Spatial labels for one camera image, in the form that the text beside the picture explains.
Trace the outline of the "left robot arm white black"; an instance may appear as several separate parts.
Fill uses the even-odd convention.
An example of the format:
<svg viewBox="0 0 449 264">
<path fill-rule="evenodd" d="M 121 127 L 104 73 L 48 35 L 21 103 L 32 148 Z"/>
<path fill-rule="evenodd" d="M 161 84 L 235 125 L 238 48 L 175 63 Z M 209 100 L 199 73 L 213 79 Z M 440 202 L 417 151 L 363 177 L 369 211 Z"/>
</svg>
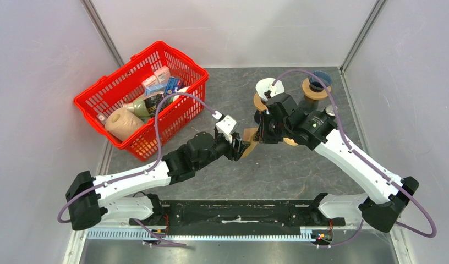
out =
<svg viewBox="0 0 449 264">
<path fill-rule="evenodd" d="M 250 148 L 251 143 L 241 139 L 238 133 L 233 133 L 228 140 L 222 133 L 200 132 L 159 162 L 96 177 L 88 170 L 80 172 L 65 194 L 68 223 L 76 231 L 120 218 L 159 224 L 164 210 L 157 196 L 148 195 L 136 201 L 129 195 L 186 181 L 221 157 L 239 160 Z"/>
</svg>

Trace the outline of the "brown paper coffee filter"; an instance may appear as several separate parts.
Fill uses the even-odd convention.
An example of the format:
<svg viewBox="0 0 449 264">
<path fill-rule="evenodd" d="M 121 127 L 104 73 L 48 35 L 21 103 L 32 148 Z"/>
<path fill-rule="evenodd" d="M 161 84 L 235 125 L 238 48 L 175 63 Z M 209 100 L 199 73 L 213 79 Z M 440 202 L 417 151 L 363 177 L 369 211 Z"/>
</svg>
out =
<svg viewBox="0 0 449 264">
<path fill-rule="evenodd" d="M 254 140 L 257 131 L 258 128 L 244 129 L 243 141 L 248 142 L 249 146 L 244 150 L 241 158 L 247 157 L 258 144 L 258 142 Z"/>
</svg>

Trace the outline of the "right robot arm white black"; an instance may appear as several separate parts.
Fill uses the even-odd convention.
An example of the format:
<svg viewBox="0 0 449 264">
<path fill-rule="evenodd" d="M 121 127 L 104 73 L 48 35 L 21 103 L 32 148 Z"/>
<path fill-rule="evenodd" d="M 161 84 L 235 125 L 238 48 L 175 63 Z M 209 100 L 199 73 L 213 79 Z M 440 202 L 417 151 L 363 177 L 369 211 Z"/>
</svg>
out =
<svg viewBox="0 0 449 264">
<path fill-rule="evenodd" d="M 340 133 L 331 104 L 323 111 L 306 113 L 292 96 L 279 93 L 265 106 L 255 137 L 258 142 L 276 144 L 291 139 L 327 158 L 363 189 L 359 195 L 319 194 L 309 209 L 314 224 L 322 225 L 333 218 L 353 218 L 364 220 L 384 233 L 393 228 L 410 201 L 395 185 L 413 195 L 419 187 L 413 177 L 401 178 L 370 157 L 361 159 L 362 149 Z"/>
</svg>

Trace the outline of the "wooden dripper ring holder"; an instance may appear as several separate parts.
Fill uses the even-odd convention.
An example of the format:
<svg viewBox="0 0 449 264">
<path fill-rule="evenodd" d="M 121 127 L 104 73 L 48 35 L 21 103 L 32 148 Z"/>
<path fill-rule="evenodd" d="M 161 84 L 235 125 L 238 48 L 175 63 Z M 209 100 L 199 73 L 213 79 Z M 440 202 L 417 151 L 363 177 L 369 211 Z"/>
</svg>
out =
<svg viewBox="0 0 449 264">
<path fill-rule="evenodd" d="M 254 94 L 253 103 L 259 112 L 267 110 L 266 105 L 264 104 L 264 102 L 262 101 L 262 99 L 260 98 L 260 96 L 258 95 L 257 92 Z"/>
</svg>

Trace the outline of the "white paper coffee filter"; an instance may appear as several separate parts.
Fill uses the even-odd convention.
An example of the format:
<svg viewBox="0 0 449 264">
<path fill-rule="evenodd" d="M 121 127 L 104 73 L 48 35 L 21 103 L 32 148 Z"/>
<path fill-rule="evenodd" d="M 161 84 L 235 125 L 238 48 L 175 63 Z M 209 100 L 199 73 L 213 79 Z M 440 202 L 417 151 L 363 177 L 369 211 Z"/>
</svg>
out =
<svg viewBox="0 0 449 264">
<path fill-rule="evenodd" d="M 275 84 L 274 82 L 275 78 L 265 78 L 256 83 L 257 95 L 263 102 L 267 102 L 272 97 L 284 93 L 282 81 L 278 80 Z"/>
</svg>

